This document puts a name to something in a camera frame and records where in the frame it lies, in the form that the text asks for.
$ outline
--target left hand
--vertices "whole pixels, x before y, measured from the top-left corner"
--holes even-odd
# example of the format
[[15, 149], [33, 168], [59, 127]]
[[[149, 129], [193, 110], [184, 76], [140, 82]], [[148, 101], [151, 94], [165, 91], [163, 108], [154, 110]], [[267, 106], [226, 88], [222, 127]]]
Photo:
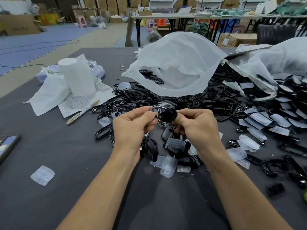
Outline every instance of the left hand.
[[113, 120], [115, 144], [111, 156], [133, 166], [138, 163], [144, 133], [154, 130], [154, 124], [158, 123], [150, 109], [151, 106], [136, 108]]

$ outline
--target pen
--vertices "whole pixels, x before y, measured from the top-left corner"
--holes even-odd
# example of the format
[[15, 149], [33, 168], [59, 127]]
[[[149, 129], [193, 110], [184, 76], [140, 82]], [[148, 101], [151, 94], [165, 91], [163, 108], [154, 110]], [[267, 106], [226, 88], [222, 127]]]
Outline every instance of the pen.
[[99, 102], [100, 102], [100, 100], [94, 101], [88, 108], [86, 108], [85, 110], [83, 110], [83, 111], [77, 113], [76, 115], [74, 115], [73, 117], [71, 117], [66, 124], [67, 125], [71, 124], [73, 121], [75, 121], [77, 118], [79, 118], [85, 112], [87, 112], [90, 108], [92, 108], [93, 106], [97, 105]]

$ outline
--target gray tablecloth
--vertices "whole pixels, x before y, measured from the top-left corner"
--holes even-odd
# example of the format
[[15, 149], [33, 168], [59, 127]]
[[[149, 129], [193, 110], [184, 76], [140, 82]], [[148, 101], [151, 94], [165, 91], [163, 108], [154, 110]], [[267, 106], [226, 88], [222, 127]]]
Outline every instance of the gray tablecloth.
[[[134, 51], [135, 48], [83, 48], [71, 56], [84, 53], [87, 59], [97, 61], [106, 71], [103, 83], [113, 85], [130, 81], [121, 77], [119, 69], [120, 65], [128, 69], [135, 60]], [[22, 135], [21, 142], [0, 165], [0, 229], [55, 229], [112, 151], [109, 138], [94, 140], [95, 132], [101, 128], [97, 114], [88, 112], [69, 126], [57, 107], [37, 117], [31, 105], [22, 102], [38, 89], [39, 82], [34, 78], [0, 99], [1, 135]], [[219, 123], [224, 145], [230, 139], [238, 139], [236, 128], [229, 120]], [[151, 137], [159, 144], [159, 154], [167, 155], [161, 134], [162, 129], [157, 126]], [[269, 135], [267, 145], [255, 155], [269, 159], [272, 154], [277, 158], [284, 153]], [[307, 165], [307, 161], [294, 158]], [[45, 187], [30, 178], [41, 165], [55, 172]], [[286, 194], [270, 202], [295, 230], [306, 229], [303, 191], [286, 175], [268, 178], [254, 165], [243, 170], [263, 193], [267, 185], [282, 182]], [[149, 165], [148, 159], [140, 161], [129, 181], [114, 229], [228, 229], [205, 166], [182, 176], [176, 172], [172, 178], [161, 176], [159, 171]]]

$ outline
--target black chair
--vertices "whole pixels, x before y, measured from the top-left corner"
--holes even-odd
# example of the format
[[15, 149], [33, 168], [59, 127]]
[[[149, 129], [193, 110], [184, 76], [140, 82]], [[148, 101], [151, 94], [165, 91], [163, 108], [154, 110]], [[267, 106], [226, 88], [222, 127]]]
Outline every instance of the black chair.
[[295, 37], [296, 26], [294, 24], [286, 25], [262, 25], [257, 27], [256, 44], [276, 45], [287, 39]]

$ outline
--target paper roll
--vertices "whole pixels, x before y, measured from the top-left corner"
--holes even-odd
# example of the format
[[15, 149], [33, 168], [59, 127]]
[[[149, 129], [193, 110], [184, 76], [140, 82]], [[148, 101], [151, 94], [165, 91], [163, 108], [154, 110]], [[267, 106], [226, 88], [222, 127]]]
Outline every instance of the paper roll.
[[74, 96], [85, 96], [96, 92], [90, 67], [75, 58], [66, 58], [58, 62], [65, 81]]

